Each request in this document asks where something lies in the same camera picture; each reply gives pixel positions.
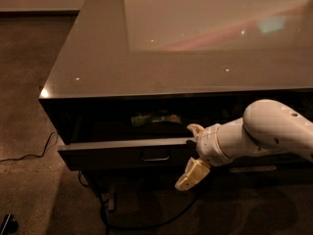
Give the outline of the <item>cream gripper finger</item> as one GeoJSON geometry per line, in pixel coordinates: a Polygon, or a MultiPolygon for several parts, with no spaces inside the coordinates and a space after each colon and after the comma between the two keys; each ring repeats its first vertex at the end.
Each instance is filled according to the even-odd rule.
{"type": "Polygon", "coordinates": [[[196,123],[191,123],[187,126],[187,129],[190,130],[196,139],[199,138],[201,133],[204,131],[204,128],[196,123]]]}
{"type": "Polygon", "coordinates": [[[184,173],[179,177],[175,183],[175,188],[178,191],[188,191],[210,173],[210,164],[203,158],[190,158],[185,167],[184,173]]]}

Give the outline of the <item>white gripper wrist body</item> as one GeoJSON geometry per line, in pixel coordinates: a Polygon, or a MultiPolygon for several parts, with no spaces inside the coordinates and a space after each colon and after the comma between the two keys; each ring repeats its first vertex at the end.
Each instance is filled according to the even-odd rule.
{"type": "Polygon", "coordinates": [[[220,124],[214,124],[210,127],[197,127],[197,152],[201,158],[206,159],[210,165],[221,166],[230,164],[233,159],[227,157],[221,150],[217,131],[220,124]]]}

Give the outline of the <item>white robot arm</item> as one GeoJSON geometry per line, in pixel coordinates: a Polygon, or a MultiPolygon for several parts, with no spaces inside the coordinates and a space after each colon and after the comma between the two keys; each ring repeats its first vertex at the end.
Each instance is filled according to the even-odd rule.
{"type": "Polygon", "coordinates": [[[313,162],[313,122],[274,100],[258,100],[246,107],[241,118],[209,127],[191,123],[199,155],[191,158],[175,188],[187,191],[199,184],[213,166],[241,157],[293,153],[313,162]]]}

